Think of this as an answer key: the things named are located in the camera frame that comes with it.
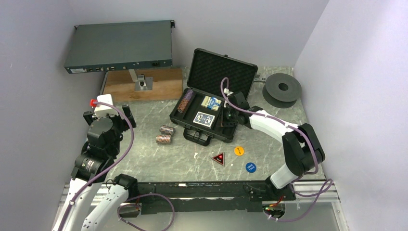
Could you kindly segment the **blue patterned card deck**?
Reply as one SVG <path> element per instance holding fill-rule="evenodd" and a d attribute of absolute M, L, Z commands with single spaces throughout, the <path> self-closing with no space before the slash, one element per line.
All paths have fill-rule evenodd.
<path fill-rule="evenodd" d="M 192 122 L 206 128 L 212 128 L 215 120 L 215 115 L 207 114 L 204 112 L 197 112 Z"/>

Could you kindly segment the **orange black chip stack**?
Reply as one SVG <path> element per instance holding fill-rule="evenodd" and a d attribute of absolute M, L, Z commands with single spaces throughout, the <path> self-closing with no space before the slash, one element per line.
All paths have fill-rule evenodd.
<path fill-rule="evenodd" d="M 185 111 L 188 103 L 189 103 L 189 100 L 185 100 L 185 99 L 181 100 L 180 104 L 178 105 L 177 111 L 179 113 L 183 113 Z"/>

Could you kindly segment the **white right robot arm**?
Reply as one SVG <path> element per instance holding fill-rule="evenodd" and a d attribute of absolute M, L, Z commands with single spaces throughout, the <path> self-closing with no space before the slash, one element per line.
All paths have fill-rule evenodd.
<path fill-rule="evenodd" d="M 276 200 L 284 188 L 306 174 L 315 174 L 325 153 L 313 127 L 304 123 L 297 125 L 268 114 L 259 107 L 250 108 L 241 92 L 231 93 L 223 89 L 224 116 L 227 121 L 261 131 L 283 145 L 285 163 L 266 179 L 266 196 Z"/>

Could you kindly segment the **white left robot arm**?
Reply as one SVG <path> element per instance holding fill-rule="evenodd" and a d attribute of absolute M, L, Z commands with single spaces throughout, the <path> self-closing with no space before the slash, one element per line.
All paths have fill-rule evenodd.
<path fill-rule="evenodd" d="M 133 137 L 133 129 L 136 127 L 127 104 L 122 106 L 122 110 L 108 103 L 95 102 L 92 105 L 96 110 L 103 106 L 110 107 L 114 113 L 110 115 L 104 112 L 99 115 L 97 111 L 87 111 L 83 114 L 90 126 L 87 141 L 75 160 L 67 198 L 53 227 L 55 231 L 99 230 L 122 202 L 134 201 L 139 193 L 137 179 L 120 174 L 114 178 L 114 184 L 102 203 L 89 212 L 107 173 L 121 161 L 117 155 L 123 132 L 130 130 Z"/>

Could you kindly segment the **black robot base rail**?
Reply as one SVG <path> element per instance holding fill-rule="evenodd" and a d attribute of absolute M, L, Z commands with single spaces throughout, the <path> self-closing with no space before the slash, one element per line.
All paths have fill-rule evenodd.
<path fill-rule="evenodd" d="M 268 204 L 294 201 L 288 188 L 273 189 L 264 180 L 140 182 L 138 195 L 125 203 L 119 214 L 125 218 L 171 212 L 234 211 L 262 212 Z"/>

